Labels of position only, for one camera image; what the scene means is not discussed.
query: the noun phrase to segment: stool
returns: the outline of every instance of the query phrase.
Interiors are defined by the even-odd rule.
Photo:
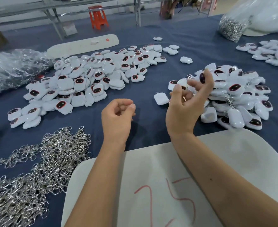
[[[210,5],[212,3],[212,0],[204,0],[204,2],[202,3],[202,9],[208,9],[210,8]],[[215,4],[212,10],[210,10],[210,12],[214,11],[217,7],[217,0],[215,0]]]
[[[102,8],[102,5],[94,5],[94,6],[91,6],[91,7],[88,7],[88,9],[98,9],[98,8]],[[101,25],[104,25],[106,24],[107,26],[108,25],[108,22],[107,22],[107,19],[106,19],[106,16],[105,16],[105,13],[103,10],[97,10],[97,11],[92,11],[90,12],[90,19],[91,19],[91,23],[92,23],[92,28],[94,28],[94,26],[96,27],[96,29],[98,30],[101,30]]]

